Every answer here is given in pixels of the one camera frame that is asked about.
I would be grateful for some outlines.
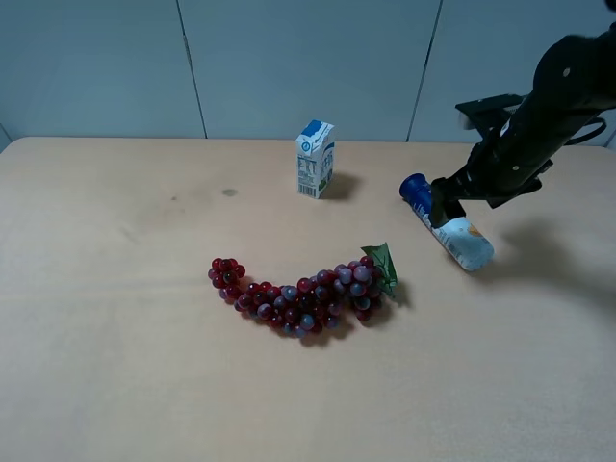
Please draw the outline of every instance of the green leaf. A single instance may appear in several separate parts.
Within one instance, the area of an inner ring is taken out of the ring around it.
[[[374,264],[383,271],[383,278],[378,281],[379,287],[385,294],[394,298],[394,287],[398,283],[398,275],[396,274],[389,246],[387,246],[387,243],[379,246],[369,245],[362,247],[362,250],[366,255],[372,257]]]

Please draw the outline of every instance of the small juice box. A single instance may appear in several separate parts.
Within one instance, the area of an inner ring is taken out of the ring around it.
[[[334,167],[334,126],[313,120],[295,140],[297,192],[318,199],[331,181]]]

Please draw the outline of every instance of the wooden table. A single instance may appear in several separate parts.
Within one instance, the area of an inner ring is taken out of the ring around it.
[[[470,275],[398,197],[464,144],[340,142],[324,200],[291,141],[24,139],[0,156],[0,460],[613,461],[616,156],[565,148],[491,211]],[[218,298],[388,242],[399,305],[308,342]]]

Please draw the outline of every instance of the artificial grapes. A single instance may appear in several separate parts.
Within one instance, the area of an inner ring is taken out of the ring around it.
[[[360,322],[367,322],[381,308],[383,269],[370,256],[334,270],[322,269],[316,276],[302,277],[294,286],[278,287],[267,281],[245,285],[245,273],[237,260],[216,258],[208,278],[235,310],[299,339],[318,334],[324,327],[338,327],[345,306]]]

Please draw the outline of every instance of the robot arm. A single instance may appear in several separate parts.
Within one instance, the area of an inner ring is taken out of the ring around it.
[[[515,113],[505,108],[518,105]],[[432,226],[466,213],[460,200],[486,200],[492,208],[541,188],[538,176],[565,144],[589,140],[605,129],[598,115],[616,108],[616,23],[596,38],[567,36],[553,45],[535,71],[532,92],[456,106],[483,137],[467,164],[431,184]],[[572,140],[585,125],[601,123]]]

